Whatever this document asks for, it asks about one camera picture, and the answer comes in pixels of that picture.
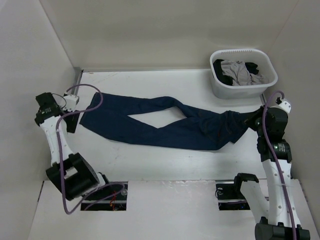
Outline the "dark blue denim jeans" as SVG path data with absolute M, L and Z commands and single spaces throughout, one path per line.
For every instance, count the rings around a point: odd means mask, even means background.
M 252 115 L 227 110 L 216 113 L 183 104 L 170 96 L 137 98 L 95 93 L 80 124 L 95 134 L 116 142 L 196 151 L 217 151 L 236 143 L 248 130 L 245 121 Z M 132 118 L 179 109 L 184 118 L 157 128 Z

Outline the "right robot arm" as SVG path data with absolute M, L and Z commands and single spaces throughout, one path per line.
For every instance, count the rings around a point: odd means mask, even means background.
M 290 108 L 262 106 L 249 114 L 245 124 L 257 135 L 257 150 L 266 175 L 265 197 L 258 177 L 238 173 L 232 192 L 245 198 L 255 219 L 257 240 L 309 240 L 310 231 L 301 226 L 291 191 L 292 154 L 283 138 Z

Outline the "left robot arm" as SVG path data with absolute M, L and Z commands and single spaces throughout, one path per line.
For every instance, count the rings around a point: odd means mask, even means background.
M 35 99 L 39 105 L 35 123 L 44 131 L 51 153 L 51 167 L 45 171 L 48 179 L 61 191 L 61 166 L 63 166 L 65 198 L 68 201 L 82 197 L 93 190 L 100 199 L 108 199 L 112 195 L 112 186 L 108 184 L 106 176 L 96 172 L 80 153 L 73 152 L 68 145 L 68 133 L 75 133 L 79 113 L 69 115 L 59 123 L 61 143 L 58 143 L 57 122 L 63 115 L 75 111 L 79 97 L 64 95 L 61 103 L 57 103 L 53 93 L 44 92 Z

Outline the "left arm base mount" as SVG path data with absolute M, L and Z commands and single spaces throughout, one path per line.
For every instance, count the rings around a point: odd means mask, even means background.
M 125 211 L 127 209 L 128 182 L 113 184 L 100 189 L 86 198 L 80 205 L 81 211 Z

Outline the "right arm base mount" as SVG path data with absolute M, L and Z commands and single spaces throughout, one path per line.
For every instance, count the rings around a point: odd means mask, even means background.
M 235 188 L 231 181 L 218 181 L 215 184 L 215 197 L 218 200 L 220 211 L 246 211 L 250 210 L 245 197 Z

